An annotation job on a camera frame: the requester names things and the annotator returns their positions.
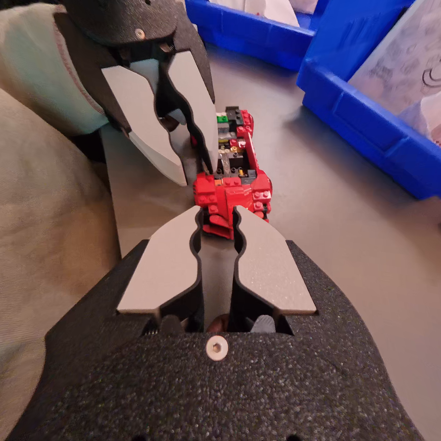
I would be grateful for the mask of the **person's left forearm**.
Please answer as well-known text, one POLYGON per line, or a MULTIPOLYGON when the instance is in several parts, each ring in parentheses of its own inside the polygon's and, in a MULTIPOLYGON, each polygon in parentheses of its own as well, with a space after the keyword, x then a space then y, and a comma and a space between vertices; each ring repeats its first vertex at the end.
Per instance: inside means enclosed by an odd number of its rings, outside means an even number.
POLYGON ((82 85, 54 15, 61 5, 34 3, 0 13, 1 89, 65 135, 108 123, 82 85))

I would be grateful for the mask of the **red toy brick car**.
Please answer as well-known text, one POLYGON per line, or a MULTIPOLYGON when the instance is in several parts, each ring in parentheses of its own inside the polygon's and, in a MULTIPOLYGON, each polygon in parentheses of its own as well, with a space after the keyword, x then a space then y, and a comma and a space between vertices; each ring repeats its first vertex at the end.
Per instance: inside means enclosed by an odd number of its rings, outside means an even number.
POLYGON ((273 185, 257 161, 252 115, 238 106, 227 106, 216 116, 217 169, 213 174, 197 174, 193 195, 195 205, 203 210, 203 232, 232 240, 234 207, 243 206, 268 222, 273 185))

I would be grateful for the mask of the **blue plastic bin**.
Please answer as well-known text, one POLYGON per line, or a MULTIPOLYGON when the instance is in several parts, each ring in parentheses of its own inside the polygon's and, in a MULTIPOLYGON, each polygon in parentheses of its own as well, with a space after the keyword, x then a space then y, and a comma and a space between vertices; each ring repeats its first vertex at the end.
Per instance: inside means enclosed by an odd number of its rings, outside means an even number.
POLYGON ((348 84, 413 1, 328 1, 301 63, 302 104, 417 199, 440 197, 440 147, 348 84))
POLYGON ((298 72, 318 30, 324 8, 300 13, 299 27, 281 24, 209 1, 185 1, 190 21, 204 43, 298 72))

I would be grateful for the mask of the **grey desk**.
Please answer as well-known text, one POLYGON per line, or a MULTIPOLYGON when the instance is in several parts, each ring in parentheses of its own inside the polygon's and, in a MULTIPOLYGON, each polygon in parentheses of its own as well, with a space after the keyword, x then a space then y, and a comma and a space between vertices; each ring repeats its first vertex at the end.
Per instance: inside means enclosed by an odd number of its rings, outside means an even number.
MULTIPOLYGON (((296 74, 207 45, 216 109, 254 117, 253 144, 272 180, 270 224, 293 240, 363 318, 407 413, 440 440, 440 199, 416 200, 302 106, 296 74)), ((185 126, 173 131, 187 187, 164 177, 111 126, 101 130, 125 256, 193 206, 195 162, 185 126)), ((230 306, 237 253, 202 237, 205 328, 230 306)))

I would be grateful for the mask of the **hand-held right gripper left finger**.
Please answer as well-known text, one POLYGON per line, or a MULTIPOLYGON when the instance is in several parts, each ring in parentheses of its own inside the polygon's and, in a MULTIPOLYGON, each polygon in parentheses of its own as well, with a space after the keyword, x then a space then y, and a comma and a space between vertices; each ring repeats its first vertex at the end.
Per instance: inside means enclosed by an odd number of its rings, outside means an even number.
POLYGON ((195 286, 200 266, 191 240, 200 232, 200 214, 194 206, 151 236, 119 301, 119 313, 163 317, 171 301, 195 286))

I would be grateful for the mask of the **white printed paper bag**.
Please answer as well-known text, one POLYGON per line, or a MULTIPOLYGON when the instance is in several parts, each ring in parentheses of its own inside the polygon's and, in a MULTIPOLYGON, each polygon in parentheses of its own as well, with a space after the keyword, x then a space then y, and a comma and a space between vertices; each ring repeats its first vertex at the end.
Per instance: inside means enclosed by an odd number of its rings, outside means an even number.
POLYGON ((415 1, 349 84, 440 146, 441 2, 415 1))

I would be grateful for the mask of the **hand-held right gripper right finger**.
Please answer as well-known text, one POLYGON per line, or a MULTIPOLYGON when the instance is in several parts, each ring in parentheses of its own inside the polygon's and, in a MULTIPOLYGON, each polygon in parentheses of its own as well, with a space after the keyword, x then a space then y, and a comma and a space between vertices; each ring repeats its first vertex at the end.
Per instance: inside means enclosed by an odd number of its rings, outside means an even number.
POLYGON ((251 315, 316 313, 284 236, 243 206, 234 208, 233 218, 238 256, 232 304, 251 315))

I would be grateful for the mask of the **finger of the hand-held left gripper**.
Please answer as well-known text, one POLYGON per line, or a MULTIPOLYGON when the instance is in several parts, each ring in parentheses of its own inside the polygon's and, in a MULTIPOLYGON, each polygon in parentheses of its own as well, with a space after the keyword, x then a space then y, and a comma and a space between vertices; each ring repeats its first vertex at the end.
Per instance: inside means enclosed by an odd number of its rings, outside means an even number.
POLYGON ((183 113, 199 157, 214 174, 218 168, 216 109, 192 53, 175 53, 159 63, 159 72, 163 92, 183 113))
POLYGON ((187 186, 181 157, 157 115, 156 96, 149 80, 120 65, 103 68, 102 73, 129 124, 131 142, 165 177, 187 186))

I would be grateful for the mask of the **person's beige pants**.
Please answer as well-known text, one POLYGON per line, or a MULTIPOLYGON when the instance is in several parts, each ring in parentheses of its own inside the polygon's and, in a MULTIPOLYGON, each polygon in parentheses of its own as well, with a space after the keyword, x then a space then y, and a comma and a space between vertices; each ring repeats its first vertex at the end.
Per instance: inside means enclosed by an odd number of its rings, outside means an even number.
POLYGON ((109 191, 86 156, 1 91, 0 431, 32 397, 47 331, 118 260, 109 191))

